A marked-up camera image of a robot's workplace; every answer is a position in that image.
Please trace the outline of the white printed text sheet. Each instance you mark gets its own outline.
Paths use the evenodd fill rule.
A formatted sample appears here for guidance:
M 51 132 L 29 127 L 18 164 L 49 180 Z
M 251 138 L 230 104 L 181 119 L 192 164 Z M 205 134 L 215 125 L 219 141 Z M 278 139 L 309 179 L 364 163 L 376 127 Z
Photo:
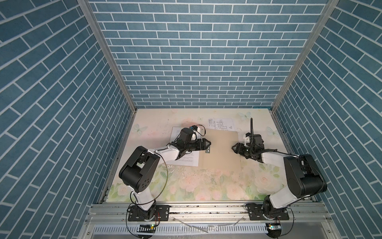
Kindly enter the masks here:
M 170 142 L 174 141 L 176 137 L 181 132 L 182 127 L 176 127 L 174 126 L 172 128 L 171 136 L 170 136 Z M 200 153 L 198 151 L 193 152 L 187 152 L 183 157 L 181 157 L 178 160 L 171 160 L 167 161 L 168 165 L 177 165 L 177 166 L 191 166 L 191 167 L 198 167 L 199 166 L 199 155 Z

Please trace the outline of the white technical drawing sheet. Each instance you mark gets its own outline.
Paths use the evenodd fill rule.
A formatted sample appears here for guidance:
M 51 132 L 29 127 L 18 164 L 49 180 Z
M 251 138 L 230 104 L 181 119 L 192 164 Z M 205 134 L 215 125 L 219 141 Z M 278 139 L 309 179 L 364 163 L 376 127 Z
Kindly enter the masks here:
M 217 119 L 208 120 L 209 129 L 236 131 L 233 119 Z

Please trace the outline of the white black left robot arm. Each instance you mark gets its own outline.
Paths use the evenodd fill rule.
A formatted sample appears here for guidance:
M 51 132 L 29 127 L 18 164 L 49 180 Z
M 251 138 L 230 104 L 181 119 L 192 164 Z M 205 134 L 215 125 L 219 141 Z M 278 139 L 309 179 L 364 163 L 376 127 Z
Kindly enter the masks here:
M 182 158 L 187 152 L 203 151 L 211 146 L 205 138 L 184 141 L 177 139 L 169 145 L 157 149 L 137 147 L 121 168 L 118 177 L 132 189 L 139 213 L 146 219 L 153 217 L 156 209 L 156 198 L 150 192 L 149 184 L 160 162 L 167 164 Z

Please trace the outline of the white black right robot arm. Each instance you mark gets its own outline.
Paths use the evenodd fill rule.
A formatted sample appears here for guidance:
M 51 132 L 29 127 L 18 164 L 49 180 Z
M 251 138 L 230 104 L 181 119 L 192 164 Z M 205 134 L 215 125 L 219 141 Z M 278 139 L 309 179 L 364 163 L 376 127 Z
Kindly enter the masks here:
M 257 150 L 242 143 L 235 144 L 232 150 L 246 159 L 284 169 L 286 186 L 266 196 L 263 201 L 261 212 L 268 220 L 281 217 L 286 213 L 287 206 L 327 190 L 327 182 L 310 154 L 293 155 L 276 149 Z

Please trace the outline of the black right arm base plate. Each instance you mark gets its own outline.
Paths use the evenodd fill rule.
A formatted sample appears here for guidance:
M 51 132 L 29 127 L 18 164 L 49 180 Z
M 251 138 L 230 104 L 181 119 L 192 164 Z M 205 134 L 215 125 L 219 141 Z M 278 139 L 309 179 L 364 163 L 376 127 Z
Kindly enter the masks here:
M 245 209 L 249 214 L 251 221 L 287 221 L 289 220 L 289 215 L 286 208 L 275 209 L 271 205 L 260 205 L 256 203 L 249 203 L 245 205 Z

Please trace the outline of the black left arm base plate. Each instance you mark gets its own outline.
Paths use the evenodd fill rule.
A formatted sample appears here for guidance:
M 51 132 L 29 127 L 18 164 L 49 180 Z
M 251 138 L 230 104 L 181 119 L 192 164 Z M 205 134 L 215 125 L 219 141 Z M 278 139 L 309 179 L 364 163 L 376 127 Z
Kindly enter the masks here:
M 148 211 L 144 211 L 139 206 L 129 206 L 127 213 L 127 220 L 129 222 L 143 222 L 143 221 L 168 221 L 170 214 L 169 205 L 156 205 L 153 204 Z

